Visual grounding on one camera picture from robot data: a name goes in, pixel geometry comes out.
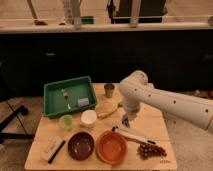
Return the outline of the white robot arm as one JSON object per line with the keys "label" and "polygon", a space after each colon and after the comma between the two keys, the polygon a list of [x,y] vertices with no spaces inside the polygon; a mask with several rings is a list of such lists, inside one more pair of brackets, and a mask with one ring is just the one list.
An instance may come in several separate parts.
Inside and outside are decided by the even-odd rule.
{"label": "white robot arm", "polygon": [[213,100],[156,89],[141,70],[124,78],[119,83],[119,91],[127,115],[135,115],[140,104],[145,103],[213,134]]}

